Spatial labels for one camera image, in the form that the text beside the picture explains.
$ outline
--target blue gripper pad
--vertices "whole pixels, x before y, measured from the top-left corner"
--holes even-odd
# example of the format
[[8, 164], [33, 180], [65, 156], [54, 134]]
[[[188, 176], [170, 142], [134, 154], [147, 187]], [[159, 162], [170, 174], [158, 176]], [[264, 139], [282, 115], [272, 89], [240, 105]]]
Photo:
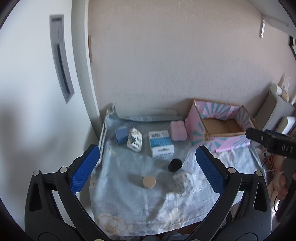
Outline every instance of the blue gripper pad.
[[222, 194], [227, 178], [224, 164], [213, 157], [205, 146], [196, 149], [195, 158], [214, 192]]
[[99, 159], [99, 147], [96, 145], [90, 145], [83, 155], [76, 158], [70, 165], [67, 176], [73, 194], [82, 190]]

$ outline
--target pink sponge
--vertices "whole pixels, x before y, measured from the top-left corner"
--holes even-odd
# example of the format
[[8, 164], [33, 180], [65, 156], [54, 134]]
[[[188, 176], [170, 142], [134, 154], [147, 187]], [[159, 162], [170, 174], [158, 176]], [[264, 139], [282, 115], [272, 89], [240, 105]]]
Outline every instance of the pink sponge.
[[173, 141], [185, 141], [187, 139], [187, 131], [184, 125], [184, 121], [171, 121], [170, 136]]

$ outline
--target finger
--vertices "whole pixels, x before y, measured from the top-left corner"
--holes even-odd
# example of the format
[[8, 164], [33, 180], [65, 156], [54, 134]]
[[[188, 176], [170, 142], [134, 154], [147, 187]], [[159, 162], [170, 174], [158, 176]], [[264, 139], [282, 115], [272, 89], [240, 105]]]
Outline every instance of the finger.
[[286, 179], [286, 177], [282, 174], [282, 175], [280, 175], [279, 176], [279, 185], [281, 186], [281, 187], [284, 187], [284, 186], [286, 186], [286, 183], [287, 183], [287, 179]]
[[283, 172], [284, 171], [283, 164], [278, 167], [278, 170], [279, 170], [279, 172]]
[[286, 188], [286, 187], [279, 188], [277, 198], [279, 200], [284, 200], [286, 198], [287, 194], [288, 194], [288, 188]]

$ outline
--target silver screw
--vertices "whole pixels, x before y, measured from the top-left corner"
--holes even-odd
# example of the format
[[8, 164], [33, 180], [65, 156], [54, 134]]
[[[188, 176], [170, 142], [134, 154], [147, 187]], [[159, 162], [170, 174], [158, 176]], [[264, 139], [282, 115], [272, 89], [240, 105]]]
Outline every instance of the silver screw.
[[39, 173], [40, 173], [40, 171], [39, 171], [39, 170], [36, 170], [36, 171], [33, 172], [33, 175], [34, 175], [34, 176], [38, 176]]
[[262, 176], [262, 172], [256, 171], [256, 175], [259, 176], [259, 177], [261, 177]]
[[230, 173], [235, 173], [235, 172], [236, 172], [235, 169], [234, 169], [233, 167], [228, 168], [228, 171], [229, 171]]
[[66, 172], [67, 170], [68, 170], [68, 168], [66, 168], [66, 167], [61, 167], [61, 168], [59, 169], [59, 172], [64, 173], [64, 172]]

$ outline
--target white box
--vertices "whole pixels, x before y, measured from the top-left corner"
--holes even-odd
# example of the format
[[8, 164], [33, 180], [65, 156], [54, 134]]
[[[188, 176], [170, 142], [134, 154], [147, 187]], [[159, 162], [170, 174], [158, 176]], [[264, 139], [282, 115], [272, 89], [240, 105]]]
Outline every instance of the white box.
[[174, 154], [174, 145], [170, 139], [167, 130], [165, 131], [150, 131], [148, 133], [151, 155], [155, 157], [164, 157]]
[[129, 132], [127, 147], [136, 152], [142, 150], [142, 134], [134, 127]]

